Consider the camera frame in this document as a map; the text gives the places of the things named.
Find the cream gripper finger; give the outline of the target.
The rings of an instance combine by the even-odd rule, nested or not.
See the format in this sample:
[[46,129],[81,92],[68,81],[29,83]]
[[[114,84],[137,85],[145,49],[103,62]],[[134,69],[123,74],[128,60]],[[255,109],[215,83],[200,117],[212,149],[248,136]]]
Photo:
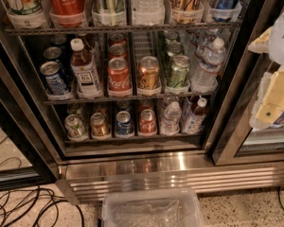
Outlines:
[[274,124],[284,111],[284,66],[274,73],[265,72],[257,91],[249,125],[264,130]]
[[259,37],[248,45],[248,50],[253,53],[269,53],[269,40],[271,37],[272,27],[267,28]]

